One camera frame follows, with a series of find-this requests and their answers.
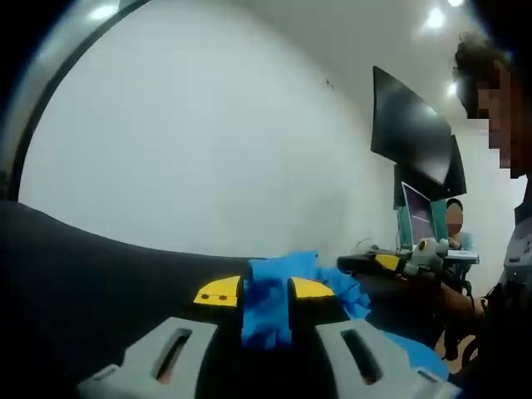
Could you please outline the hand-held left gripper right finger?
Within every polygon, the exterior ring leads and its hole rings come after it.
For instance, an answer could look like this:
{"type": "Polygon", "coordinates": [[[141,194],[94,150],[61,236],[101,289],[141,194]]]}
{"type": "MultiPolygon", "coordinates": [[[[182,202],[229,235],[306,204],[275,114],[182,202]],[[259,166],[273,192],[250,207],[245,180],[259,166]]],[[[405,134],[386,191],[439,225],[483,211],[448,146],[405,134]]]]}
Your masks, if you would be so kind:
{"type": "Polygon", "coordinates": [[[316,383],[313,398],[457,398],[447,366],[428,346],[352,317],[328,286],[288,281],[292,342],[316,383]]]}

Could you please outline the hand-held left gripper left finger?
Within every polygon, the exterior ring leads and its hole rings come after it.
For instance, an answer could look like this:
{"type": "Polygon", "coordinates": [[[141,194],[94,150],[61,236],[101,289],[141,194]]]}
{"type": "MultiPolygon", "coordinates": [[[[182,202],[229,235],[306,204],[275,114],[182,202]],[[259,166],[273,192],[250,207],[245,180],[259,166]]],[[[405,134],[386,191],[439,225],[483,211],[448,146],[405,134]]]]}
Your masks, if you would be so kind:
{"type": "Polygon", "coordinates": [[[78,385],[82,398],[193,398],[218,326],[168,318],[78,385]]]}

